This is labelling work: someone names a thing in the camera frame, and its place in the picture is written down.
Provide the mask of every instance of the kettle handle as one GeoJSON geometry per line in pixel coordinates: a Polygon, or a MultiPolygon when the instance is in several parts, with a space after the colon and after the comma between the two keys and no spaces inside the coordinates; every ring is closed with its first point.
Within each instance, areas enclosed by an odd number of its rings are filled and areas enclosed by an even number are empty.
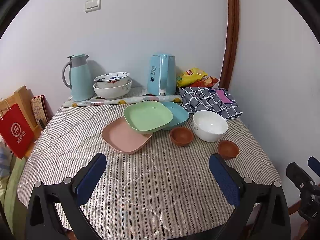
{"type": "Polygon", "coordinates": [[[165,96],[168,81],[169,56],[167,54],[162,54],[160,58],[159,95],[165,96]]]}
{"type": "Polygon", "coordinates": [[[62,69],[62,81],[64,82],[64,84],[68,87],[68,88],[71,88],[72,89],[72,86],[71,86],[71,66],[72,66],[72,62],[69,61],[62,69]],[[66,78],[64,76],[64,73],[65,73],[65,70],[66,70],[66,67],[70,65],[70,70],[69,70],[69,80],[70,80],[70,85],[66,82],[66,78]]]}

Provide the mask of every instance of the green cloth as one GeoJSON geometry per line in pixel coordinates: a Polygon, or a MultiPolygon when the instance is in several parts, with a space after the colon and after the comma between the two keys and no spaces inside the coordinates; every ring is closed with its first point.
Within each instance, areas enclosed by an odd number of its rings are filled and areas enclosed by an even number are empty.
{"type": "Polygon", "coordinates": [[[2,206],[4,204],[4,196],[7,190],[8,181],[9,181],[9,176],[0,178],[0,202],[2,206]]]}
{"type": "Polygon", "coordinates": [[[15,156],[12,157],[10,163],[10,169],[12,172],[4,198],[4,214],[7,218],[11,232],[17,240],[24,239],[27,215],[27,208],[20,202],[17,196],[17,188],[25,164],[25,158],[20,160],[15,156]]]}

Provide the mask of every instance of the light switch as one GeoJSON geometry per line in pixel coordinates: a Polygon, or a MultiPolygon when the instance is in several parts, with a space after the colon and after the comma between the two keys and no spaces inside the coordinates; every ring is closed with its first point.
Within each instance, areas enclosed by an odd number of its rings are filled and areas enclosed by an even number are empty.
{"type": "Polygon", "coordinates": [[[98,6],[98,1],[99,0],[92,0],[92,7],[97,7],[98,6]]]}
{"type": "Polygon", "coordinates": [[[101,0],[89,0],[85,3],[85,12],[91,12],[101,9],[101,0]]]}

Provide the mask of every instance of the plastic bag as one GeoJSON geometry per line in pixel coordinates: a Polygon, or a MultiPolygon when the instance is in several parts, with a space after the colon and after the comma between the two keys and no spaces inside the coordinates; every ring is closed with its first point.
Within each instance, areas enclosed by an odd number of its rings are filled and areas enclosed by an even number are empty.
{"type": "Polygon", "coordinates": [[[216,77],[206,77],[202,80],[192,83],[189,87],[211,88],[219,82],[216,77]]]}
{"type": "Polygon", "coordinates": [[[187,87],[188,85],[201,80],[203,77],[208,74],[201,69],[196,67],[189,69],[177,77],[177,86],[178,88],[187,87]]]}

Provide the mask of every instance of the small terracotta cup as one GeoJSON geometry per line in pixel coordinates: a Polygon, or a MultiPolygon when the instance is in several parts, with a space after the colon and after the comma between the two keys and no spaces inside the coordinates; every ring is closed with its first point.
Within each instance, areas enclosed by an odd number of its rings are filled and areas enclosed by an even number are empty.
{"type": "Polygon", "coordinates": [[[225,160],[230,160],[239,154],[239,147],[228,140],[222,140],[218,144],[218,153],[225,160]]]}
{"type": "Polygon", "coordinates": [[[187,146],[192,142],[194,135],[191,130],[185,127],[175,127],[170,131],[171,141],[178,146],[187,146]]]}

